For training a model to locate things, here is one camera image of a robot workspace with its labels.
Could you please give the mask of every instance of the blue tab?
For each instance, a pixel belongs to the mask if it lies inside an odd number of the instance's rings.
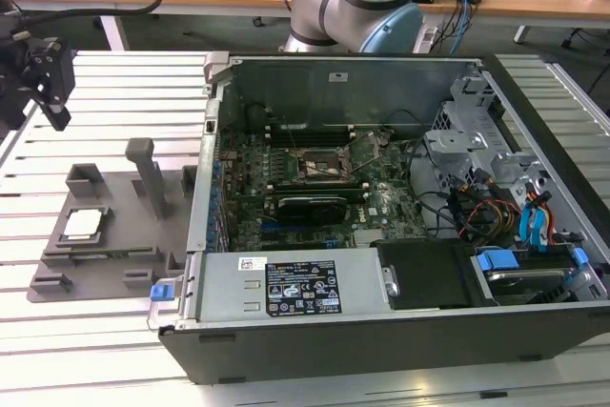
[[[485,250],[477,259],[483,271],[519,268],[517,258],[510,250]]]
[[[486,272],[492,270],[492,263],[489,262],[489,259],[486,254],[479,254],[477,256],[477,261],[482,271]]]
[[[164,300],[173,300],[173,285],[152,285],[151,301],[161,302]]]
[[[574,257],[574,260],[579,267],[589,262],[589,256],[587,256],[582,248],[575,248],[572,252],[572,257]]]

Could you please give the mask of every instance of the power supply label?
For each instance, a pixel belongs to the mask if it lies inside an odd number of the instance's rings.
[[[334,261],[267,264],[265,279],[269,316],[341,313]]]

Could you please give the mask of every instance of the table leg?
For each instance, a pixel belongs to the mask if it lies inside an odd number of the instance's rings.
[[[513,41],[519,44],[523,43],[525,41],[525,37],[527,36],[527,32],[529,31],[529,26],[519,26],[517,33],[515,34],[515,38],[513,38]]]
[[[100,16],[102,26],[106,33],[106,38],[112,51],[128,51],[130,48],[127,42],[127,35],[123,30],[123,23],[120,16]]]
[[[419,28],[419,34],[417,35],[416,44],[413,47],[413,52],[421,54],[427,54],[432,48],[432,44],[437,36],[438,29],[444,16],[442,14],[426,14],[423,17],[421,28]]]

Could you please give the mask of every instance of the gray 3d-printed holder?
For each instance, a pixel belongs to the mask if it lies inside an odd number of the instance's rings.
[[[159,277],[184,271],[196,167],[161,172],[150,138],[125,151],[137,173],[74,164],[70,193],[28,290],[30,302],[139,297]],[[77,211],[99,211],[91,234],[65,234]]]

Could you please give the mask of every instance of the blue cable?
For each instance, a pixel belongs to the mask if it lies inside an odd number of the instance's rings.
[[[461,19],[459,21],[459,31],[457,32],[457,37],[456,37],[456,41],[454,42],[453,47],[451,47],[451,50],[449,51],[449,54],[453,54],[454,52],[456,52],[456,50],[458,49],[459,43],[461,42],[461,39],[464,36],[464,33],[466,32],[466,30],[464,29],[464,26],[466,25],[466,18],[467,18],[467,9],[468,9],[468,0],[463,0],[464,2],[464,10],[462,12],[461,15]]]

